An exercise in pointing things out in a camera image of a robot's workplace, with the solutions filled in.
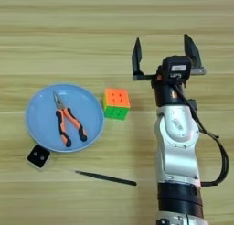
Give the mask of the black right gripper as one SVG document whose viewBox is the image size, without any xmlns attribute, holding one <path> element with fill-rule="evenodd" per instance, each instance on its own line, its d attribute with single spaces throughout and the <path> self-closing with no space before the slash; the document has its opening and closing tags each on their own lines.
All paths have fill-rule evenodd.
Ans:
<svg viewBox="0 0 234 225">
<path fill-rule="evenodd" d="M 133 80 L 149 80 L 151 82 L 158 107 L 183 104 L 183 100 L 175 89 L 183 92 L 183 88 L 186 86 L 186 82 L 191 75 L 206 74 L 206 70 L 202 68 L 197 45 L 188 34 L 184 34 L 184 51 L 186 56 L 190 57 L 193 69 L 172 67 L 171 69 L 164 70 L 162 67 L 159 67 L 155 74 L 145 75 L 140 69 L 142 59 L 140 39 L 137 38 L 135 41 L 132 54 Z"/>
</svg>

